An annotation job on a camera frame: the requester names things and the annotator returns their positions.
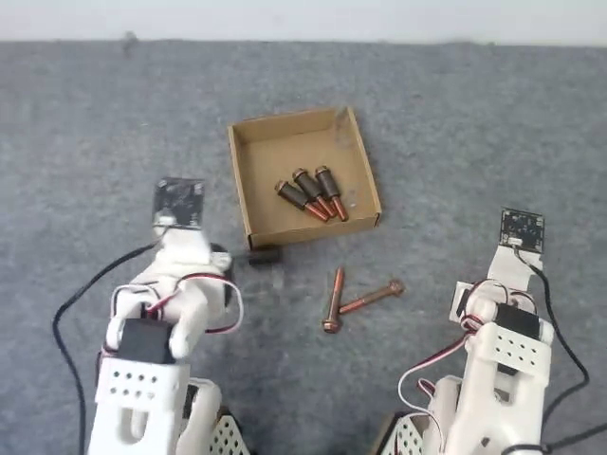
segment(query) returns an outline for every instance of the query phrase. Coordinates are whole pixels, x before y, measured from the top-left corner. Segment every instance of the perforated plate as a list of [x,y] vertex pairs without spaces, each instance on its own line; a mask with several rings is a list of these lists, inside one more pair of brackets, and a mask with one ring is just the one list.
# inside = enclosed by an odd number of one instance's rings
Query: perforated plate
[[479,356],[531,374],[548,384],[551,353],[548,345],[494,323],[486,324],[478,336],[484,341],[478,344]]
[[231,415],[219,419],[211,436],[210,455],[250,455],[240,429]]
[[[395,438],[398,437],[398,452],[395,454]],[[381,455],[422,455],[422,436],[411,417],[401,417],[396,421],[388,443],[381,450]]]
[[181,406],[190,369],[183,365],[107,357],[101,364],[97,403],[115,403],[132,410],[172,410]]

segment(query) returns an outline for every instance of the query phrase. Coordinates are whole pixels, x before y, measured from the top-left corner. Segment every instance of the wire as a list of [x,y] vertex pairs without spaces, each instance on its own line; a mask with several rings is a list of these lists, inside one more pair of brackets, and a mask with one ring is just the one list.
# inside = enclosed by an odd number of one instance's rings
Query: wire
[[238,300],[238,319],[233,324],[229,324],[224,327],[207,329],[206,333],[207,334],[229,334],[229,333],[235,332],[236,330],[238,330],[238,328],[242,324],[243,318],[245,316],[245,305],[243,304],[243,296],[242,296],[238,286],[236,286],[236,284],[234,282],[231,282],[230,280],[228,280],[226,277],[223,277],[222,275],[216,275],[213,273],[191,273],[189,275],[185,275],[185,276],[181,277],[175,284],[175,291],[173,294],[171,294],[168,297],[165,297],[162,300],[159,300],[157,303],[152,305],[150,308],[147,308],[146,311],[148,312],[148,314],[153,314],[156,311],[162,309],[172,298],[174,298],[179,292],[181,292],[179,285],[181,285],[183,282],[185,282],[187,280],[202,280],[202,279],[215,280],[217,282],[222,282],[223,284],[230,286],[236,293],[236,299]]
[[476,282],[472,285],[472,287],[469,290],[468,293],[468,297],[466,298],[466,305],[464,307],[464,311],[463,311],[463,316],[465,316],[468,313],[468,302],[470,301],[470,298],[472,297],[472,294],[474,294],[476,291],[478,291],[481,287],[483,287],[484,284],[494,284],[497,287],[501,287],[504,290],[504,294],[506,297],[506,301],[505,303],[509,303],[510,302],[510,292],[508,291],[508,288],[506,286],[504,286],[503,283],[498,282],[497,280],[494,280],[492,278],[485,278],[479,282]]
[[[530,264],[528,261],[523,259],[523,257],[521,256],[521,253],[519,251],[519,248],[514,246],[513,249],[514,249],[514,254],[516,255],[516,257],[523,264],[525,264],[527,267],[529,267],[542,280],[543,292],[544,292],[545,304],[546,304],[546,312],[548,313],[550,322],[552,323],[552,326],[554,327],[554,332],[555,332],[557,339],[559,340],[559,343],[561,344],[562,348],[567,352],[567,354],[569,355],[571,360],[576,364],[576,366],[581,371],[581,374],[583,376],[582,380],[578,384],[575,384],[575,385],[571,386],[570,388],[566,389],[565,391],[563,391],[559,396],[557,396],[552,401],[552,403],[550,403],[550,405],[548,405],[546,410],[543,412],[543,418],[542,418],[543,428],[545,429],[545,425],[548,422],[548,420],[550,419],[550,416],[555,411],[555,409],[562,403],[562,401],[565,398],[567,398],[568,396],[571,396],[576,391],[580,391],[581,389],[583,389],[590,383],[590,374],[588,373],[588,370],[583,365],[583,363],[581,363],[579,358],[575,355],[575,353],[573,352],[573,350],[571,349],[571,347],[565,340],[564,335],[561,332],[561,328],[559,327],[559,323],[557,322],[557,318],[556,318],[556,316],[554,314],[554,310],[552,308],[552,299],[550,296],[550,282],[548,281],[548,278],[543,274],[543,272],[538,267],[536,267],[533,264]],[[552,443],[552,444],[544,444],[541,446],[525,445],[525,444],[510,446],[502,451],[502,455],[509,455],[511,453],[514,453],[517,450],[538,450],[541,453],[552,453],[554,450],[558,450],[560,448],[567,447],[567,446],[572,446],[573,444],[576,444],[576,443],[579,443],[586,439],[589,439],[606,430],[607,430],[607,423],[604,423],[601,425],[597,425],[593,428],[587,429],[586,431],[584,431],[582,433],[564,437],[564,438],[558,440],[556,443]]]
[[74,303],[76,303],[80,299],[80,297],[82,297],[84,295],[84,293],[93,286],[93,284],[98,282],[104,275],[106,275],[108,272],[111,272],[113,269],[115,269],[119,265],[124,264],[127,261],[130,261],[131,259],[134,259],[137,256],[140,256],[141,254],[145,253],[146,251],[149,251],[150,249],[154,248],[160,242],[163,235],[164,235],[164,233],[160,237],[158,237],[155,241],[151,242],[150,244],[148,244],[146,246],[141,246],[137,249],[134,249],[130,253],[127,253],[124,256],[121,256],[120,258],[118,258],[114,262],[112,262],[110,265],[107,265],[106,267],[104,267],[87,284],[85,284],[80,289],[78,289],[72,297],[70,297],[63,305],[61,305],[59,307],[59,309],[57,310],[57,312],[55,313],[55,316],[53,317],[53,321],[52,321],[53,337],[55,338],[55,342],[57,343],[57,347],[59,348],[59,351],[61,352],[61,355],[63,356],[63,358],[65,360],[65,363],[67,364],[67,368],[69,368],[69,371],[71,372],[71,375],[74,379],[74,385],[76,386],[76,393],[78,395],[78,412],[79,412],[78,453],[79,453],[79,455],[84,455],[84,444],[85,444],[85,440],[86,440],[86,434],[85,434],[86,433],[86,401],[84,400],[83,383],[80,379],[80,375],[78,374],[78,369],[76,368],[76,365],[74,364],[74,360],[72,359],[69,351],[67,350],[64,339],[61,336],[61,331],[59,330],[59,322],[61,321],[61,318],[63,317],[65,312]]
[[443,434],[443,429],[440,426],[440,423],[438,422],[438,420],[436,419],[436,417],[434,416],[434,414],[431,411],[409,402],[402,393],[402,385],[405,382],[405,379],[407,379],[407,377],[409,377],[412,373],[415,373],[419,370],[429,367],[432,364],[442,360],[443,358],[446,358],[446,357],[450,356],[451,354],[457,352],[461,347],[464,346],[464,344],[466,344],[466,340],[468,339],[468,337],[470,335],[474,335],[475,333],[476,333],[476,331],[466,331],[466,333],[462,337],[458,338],[455,342],[453,342],[449,346],[441,349],[436,354],[431,355],[430,357],[426,358],[425,360],[422,360],[421,362],[417,363],[415,366],[411,367],[408,371],[406,371],[403,375],[400,376],[400,379],[398,380],[398,385],[396,386],[396,389],[398,391],[398,397],[406,406],[408,406],[412,410],[418,411],[422,415],[426,415],[426,416],[430,417],[436,423],[436,426],[438,428],[438,433],[440,435],[440,450],[441,451],[443,450],[443,447],[445,444],[445,437]]
[[428,395],[428,398],[430,398],[431,400],[434,399],[436,386],[433,384],[433,382],[423,377],[420,377],[419,379],[417,379],[417,388],[423,391],[426,395]]
[[547,424],[548,420],[550,419],[552,413],[555,411],[555,409],[561,404],[561,402],[565,398],[572,395],[576,391],[580,391],[581,389],[583,389],[590,383],[590,374],[588,373],[588,370],[586,369],[584,364],[581,363],[581,360],[579,360],[578,356],[573,352],[573,350],[569,346],[569,343],[567,343],[567,340],[565,339],[564,335],[561,332],[561,327],[559,326],[559,323],[557,322],[557,317],[555,316],[554,310],[552,308],[552,299],[550,296],[550,282],[548,281],[546,276],[543,274],[543,272],[538,267],[536,267],[533,264],[530,264],[529,262],[527,262],[526,260],[524,260],[521,257],[519,248],[517,248],[517,247],[514,248],[514,254],[516,255],[517,258],[519,258],[519,260],[522,263],[526,264],[527,267],[529,267],[531,270],[533,270],[533,272],[535,272],[535,274],[538,277],[540,277],[540,279],[542,280],[544,298],[545,298],[545,303],[546,303],[546,312],[548,313],[550,322],[552,323],[552,326],[554,327],[554,333],[557,336],[557,339],[559,340],[559,343],[561,344],[562,348],[567,352],[567,354],[569,355],[569,357],[571,358],[573,363],[576,364],[576,366],[578,367],[579,371],[581,372],[581,374],[583,376],[582,380],[578,384],[575,384],[572,387],[570,387],[569,389],[563,391],[559,396],[557,396],[552,401],[552,403],[550,403],[550,405],[548,405],[548,407],[543,412],[543,418],[542,418],[542,424],[545,426]]

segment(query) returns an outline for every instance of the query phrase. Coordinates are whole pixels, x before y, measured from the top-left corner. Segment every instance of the circuit board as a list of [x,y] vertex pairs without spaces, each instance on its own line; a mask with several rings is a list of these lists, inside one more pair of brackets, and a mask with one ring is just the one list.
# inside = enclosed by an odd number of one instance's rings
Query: circuit board
[[193,178],[165,177],[156,184],[154,227],[201,229],[204,185]]
[[543,215],[515,209],[502,210],[501,246],[543,252]]

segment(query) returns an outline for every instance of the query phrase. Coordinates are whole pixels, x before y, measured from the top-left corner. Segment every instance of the open cardboard tray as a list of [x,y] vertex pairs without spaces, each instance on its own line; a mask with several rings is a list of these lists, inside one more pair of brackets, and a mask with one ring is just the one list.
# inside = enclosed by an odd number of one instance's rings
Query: open cardboard tray
[[[381,205],[351,108],[254,118],[228,128],[236,187],[251,248],[373,228]],[[297,168],[328,166],[349,220],[324,224],[279,197],[274,186]]]

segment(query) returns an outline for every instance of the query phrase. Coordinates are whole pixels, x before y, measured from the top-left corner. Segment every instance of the bolt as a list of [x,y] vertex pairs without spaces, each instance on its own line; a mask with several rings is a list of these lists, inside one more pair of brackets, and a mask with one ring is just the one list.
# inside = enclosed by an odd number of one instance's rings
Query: bolt
[[335,280],[333,281],[333,292],[329,299],[329,308],[326,318],[322,320],[322,329],[327,334],[336,334],[341,328],[340,322],[340,300],[341,290],[343,289],[343,267],[340,267],[335,272]]
[[384,297],[399,296],[405,290],[405,285],[400,280],[390,280],[387,286],[378,289],[375,292],[362,296],[356,300],[352,300],[344,304],[340,308],[340,315],[347,315],[363,306],[383,299]]

